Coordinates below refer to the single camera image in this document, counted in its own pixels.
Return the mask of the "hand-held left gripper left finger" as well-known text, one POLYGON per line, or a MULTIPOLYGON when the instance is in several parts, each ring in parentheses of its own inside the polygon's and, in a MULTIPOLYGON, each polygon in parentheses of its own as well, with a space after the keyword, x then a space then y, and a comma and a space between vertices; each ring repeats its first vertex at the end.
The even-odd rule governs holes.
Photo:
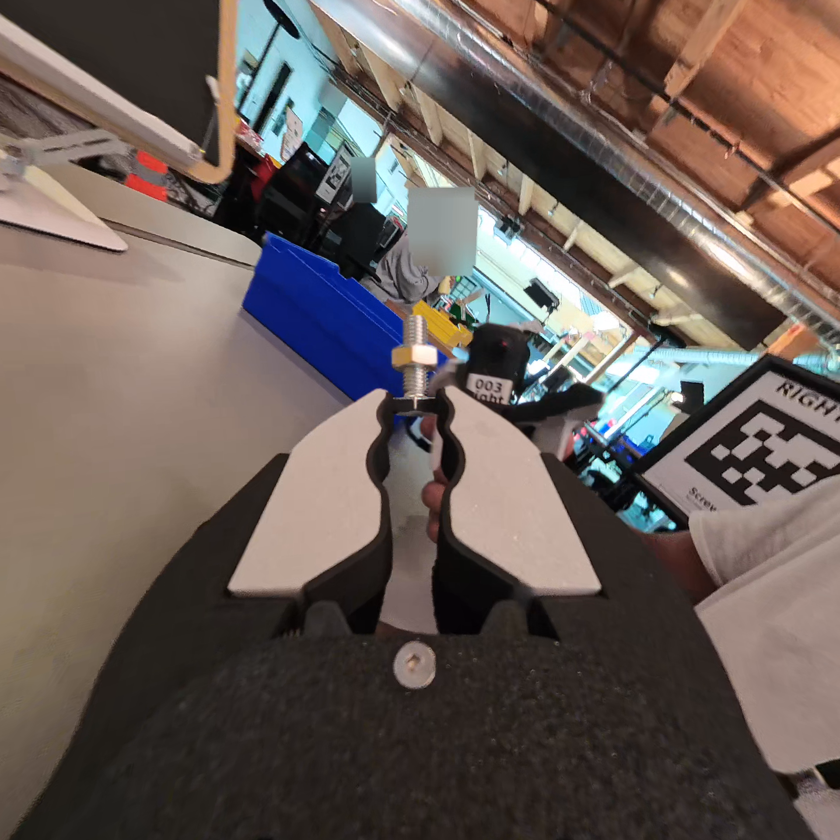
POLYGON ((393 568, 393 398, 375 389, 290 452, 227 583, 238 599, 334 602, 352 632, 373 634, 393 568))

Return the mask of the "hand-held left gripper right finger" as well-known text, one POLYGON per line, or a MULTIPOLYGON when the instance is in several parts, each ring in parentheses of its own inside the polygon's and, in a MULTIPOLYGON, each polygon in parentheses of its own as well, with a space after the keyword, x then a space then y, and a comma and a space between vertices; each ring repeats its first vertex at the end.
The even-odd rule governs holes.
POLYGON ((441 634, 477 634, 501 602, 602 595, 602 583, 544 454, 495 407, 438 393, 439 511, 432 593, 441 634))

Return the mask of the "silver hex bolt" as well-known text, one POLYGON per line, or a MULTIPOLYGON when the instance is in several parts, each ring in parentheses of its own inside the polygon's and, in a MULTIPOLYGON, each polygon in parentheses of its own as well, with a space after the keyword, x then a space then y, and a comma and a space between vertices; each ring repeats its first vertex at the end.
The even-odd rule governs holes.
MULTIPOLYGON (((411 344, 432 345, 428 340, 425 319, 413 314, 403 321, 402 343, 397 347, 411 344)), ((434 410, 434 399, 428 394, 428 384, 430 375, 435 371, 436 369, 427 370, 417 366, 398 371, 402 375, 403 395, 394 400, 396 415, 420 417, 434 410)))

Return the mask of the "grey desk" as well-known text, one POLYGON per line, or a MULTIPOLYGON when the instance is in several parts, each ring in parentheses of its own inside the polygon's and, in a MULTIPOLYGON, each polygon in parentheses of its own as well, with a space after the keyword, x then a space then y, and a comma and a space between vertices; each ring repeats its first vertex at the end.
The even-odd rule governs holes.
POLYGON ((241 303, 253 270, 2 227, 2 838, 165 563, 349 397, 241 303))
POLYGON ((259 261, 261 247, 253 241, 178 206, 75 164, 51 165, 46 171, 114 229, 248 268, 259 261))

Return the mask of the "person's right hand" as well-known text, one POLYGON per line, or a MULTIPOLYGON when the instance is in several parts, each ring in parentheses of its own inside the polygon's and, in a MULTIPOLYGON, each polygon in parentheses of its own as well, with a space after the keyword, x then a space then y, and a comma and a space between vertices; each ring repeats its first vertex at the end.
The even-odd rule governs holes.
POLYGON ((440 515, 447 487, 448 480, 437 469, 422 489, 421 501, 427 510, 427 536, 433 543, 438 541, 440 515))

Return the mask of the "yellow plastic bin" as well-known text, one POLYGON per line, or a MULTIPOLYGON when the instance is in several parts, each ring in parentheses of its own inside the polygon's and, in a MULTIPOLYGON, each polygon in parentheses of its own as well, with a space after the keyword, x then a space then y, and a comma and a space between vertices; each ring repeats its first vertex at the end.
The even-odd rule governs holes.
POLYGON ((454 322, 446 311, 432 308, 424 301, 419 301, 413 306, 412 314, 423 317, 429 335, 450 350, 466 348, 473 339, 473 333, 465 325, 454 322))

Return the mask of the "blue plastic bin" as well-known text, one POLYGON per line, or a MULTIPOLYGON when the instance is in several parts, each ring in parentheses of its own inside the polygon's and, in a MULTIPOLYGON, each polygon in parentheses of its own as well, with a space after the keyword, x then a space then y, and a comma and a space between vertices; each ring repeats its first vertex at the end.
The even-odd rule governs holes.
POLYGON ((403 321, 332 262, 267 234, 243 309, 353 401, 403 395, 392 350, 403 321))

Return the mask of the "marker poster on stand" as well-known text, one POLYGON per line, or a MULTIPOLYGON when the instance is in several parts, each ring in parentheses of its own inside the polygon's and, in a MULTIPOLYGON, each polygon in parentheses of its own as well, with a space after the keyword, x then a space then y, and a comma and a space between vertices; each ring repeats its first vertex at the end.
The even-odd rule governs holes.
POLYGON ((336 150, 332 162, 315 193, 315 197, 320 203, 330 205, 334 201, 350 176, 353 159, 353 150, 347 146, 347 143, 342 143, 336 150))

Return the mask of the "framed marker poster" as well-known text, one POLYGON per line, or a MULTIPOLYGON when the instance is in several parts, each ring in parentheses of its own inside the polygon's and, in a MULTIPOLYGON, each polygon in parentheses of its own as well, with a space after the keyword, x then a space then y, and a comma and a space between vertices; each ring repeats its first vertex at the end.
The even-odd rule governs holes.
POLYGON ((694 512, 786 499, 838 473, 838 379, 765 356, 639 460, 634 480, 684 528, 694 512))

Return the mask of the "person's white shirt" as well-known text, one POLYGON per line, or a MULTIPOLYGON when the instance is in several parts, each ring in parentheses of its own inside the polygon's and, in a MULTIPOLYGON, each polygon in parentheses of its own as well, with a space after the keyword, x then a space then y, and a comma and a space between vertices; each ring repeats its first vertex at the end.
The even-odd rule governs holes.
POLYGON ((770 767, 839 755, 839 478, 699 511, 689 533, 717 589, 696 607, 770 767))

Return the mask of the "orange traffic cone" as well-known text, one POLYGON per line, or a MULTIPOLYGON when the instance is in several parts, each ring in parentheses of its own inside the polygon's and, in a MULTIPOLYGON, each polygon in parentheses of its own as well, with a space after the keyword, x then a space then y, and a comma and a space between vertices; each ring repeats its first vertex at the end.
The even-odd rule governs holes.
POLYGON ((124 185, 137 193, 166 203, 169 195, 168 175, 169 167, 166 163, 144 150, 135 150, 124 185))

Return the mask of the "white screen stand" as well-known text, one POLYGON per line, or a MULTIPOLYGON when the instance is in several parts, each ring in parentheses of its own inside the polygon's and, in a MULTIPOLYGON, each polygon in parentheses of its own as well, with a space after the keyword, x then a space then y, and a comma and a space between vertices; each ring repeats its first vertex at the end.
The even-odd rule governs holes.
POLYGON ((47 175, 44 167, 100 154, 121 154, 127 140, 145 142, 173 163, 191 166, 201 158, 197 143, 143 111, 57 51, 1 17, 1 55, 71 104, 92 113, 96 129, 42 140, 2 140, 2 224, 123 253, 126 243, 80 200, 47 175))

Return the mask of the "silver air duct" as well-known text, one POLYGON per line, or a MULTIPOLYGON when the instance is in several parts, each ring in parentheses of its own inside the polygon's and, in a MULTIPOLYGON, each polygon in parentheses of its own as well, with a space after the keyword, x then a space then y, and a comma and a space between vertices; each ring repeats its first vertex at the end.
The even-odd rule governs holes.
POLYGON ((613 116, 542 66, 508 45, 493 27, 459 2, 393 2, 458 58, 484 71, 576 150, 651 207, 691 244, 723 266, 787 317, 838 345, 838 291, 817 279, 734 213, 720 205, 662 154, 613 116))

